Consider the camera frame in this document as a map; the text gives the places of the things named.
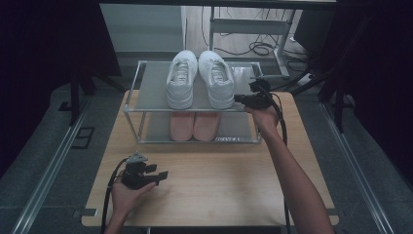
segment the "pink slipper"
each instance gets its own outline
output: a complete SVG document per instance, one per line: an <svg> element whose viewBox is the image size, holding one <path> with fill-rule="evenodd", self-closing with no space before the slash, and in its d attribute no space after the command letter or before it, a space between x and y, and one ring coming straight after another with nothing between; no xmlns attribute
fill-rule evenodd
<svg viewBox="0 0 413 234"><path fill-rule="evenodd" d="M194 124L194 138L201 141L215 139L221 114L218 112L197 112Z"/></svg>
<svg viewBox="0 0 413 234"><path fill-rule="evenodd" d="M170 116L170 138L175 141L185 141L192 137L195 112L172 112Z"/></svg>

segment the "wooden board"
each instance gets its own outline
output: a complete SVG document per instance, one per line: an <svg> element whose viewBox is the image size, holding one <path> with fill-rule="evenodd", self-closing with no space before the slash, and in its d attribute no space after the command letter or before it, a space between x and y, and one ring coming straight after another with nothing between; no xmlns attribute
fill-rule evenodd
<svg viewBox="0 0 413 234"><path fill-rule="evenodd" d="M132 94L136 100L138 91ZM288 148L315 184L328 209L334 209L316 156L294 99L278 93L288 132ZM136 145L123 113L126 97L108 141L83 216L86 226L99 226L108 179L118 163L135 150L169 171L153 191L136 204L125 225L132 226L260 226L284 225L283 196L265 142L259 144L163 143ZM132 120L139 121L140 113ZM109 204L108 219L112 205ZM338 223L338 216L331 217Z"/></svg>

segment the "human arm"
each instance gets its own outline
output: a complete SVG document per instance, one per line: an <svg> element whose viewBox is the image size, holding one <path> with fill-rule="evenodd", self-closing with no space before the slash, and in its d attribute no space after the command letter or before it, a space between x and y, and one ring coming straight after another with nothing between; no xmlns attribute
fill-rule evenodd
<svg viewBox="0 0 413 234"><path fill-rule="evenodd" d="M112 186L113 213L105 229L105 234L121 233L128 214L134 208L137 200L156 186L155 182L149 183L140 189L132 190L127 188L118 176Z"/></svg>
<svg viewBox="0 0 413 234"><path fill-rule="evenodd" d="M279 118L273 107L245 108L252 114L267 143L282 187L284 199L299 233L334 233L325 205L306 173L297 163L277 131Z"/></svg>

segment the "white sneaker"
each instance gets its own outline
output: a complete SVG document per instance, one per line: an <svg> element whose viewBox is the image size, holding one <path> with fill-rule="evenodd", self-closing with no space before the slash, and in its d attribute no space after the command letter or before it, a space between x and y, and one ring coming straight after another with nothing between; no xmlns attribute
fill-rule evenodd
<svg viewBox="0 0 413 234"><path fill-rule="evenodd" d="M229 108L234 103L234 78L228 64L213 51L204 51L199 59L200 73L206 82L210 105Z"/></svg>
<svg viewBox="0 0 413 234"><path fill-rule="evenodd" d="M170 108L186 109L192 105L197 71L197 58L191 51L181 51L173 58L167 79L167 101Z"/></svg>

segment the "glass shelf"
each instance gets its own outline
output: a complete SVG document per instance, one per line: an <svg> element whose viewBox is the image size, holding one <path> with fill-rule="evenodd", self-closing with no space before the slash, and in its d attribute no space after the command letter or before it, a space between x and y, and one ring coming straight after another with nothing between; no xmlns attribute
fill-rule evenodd
<svg viewBox="0 0 413 234"><path fill-rule="evenodd" d="M227 62L234 75L235 94L250 95L248 83L251 77L262 76L258 62ZM221 120L216 137L212 141L173 141L169 137L169 122L173 111L167 103L167 77L170 61L140 61L133 79L124 112L137 143L259 143L260 135L251 116L244 112L244 106L235 102L227 109L214 109L207 96L207 85L201 75L194 80L193 104L179 111L220 112ZM134 96L134 84L140 80L138 96Z"/></svg>

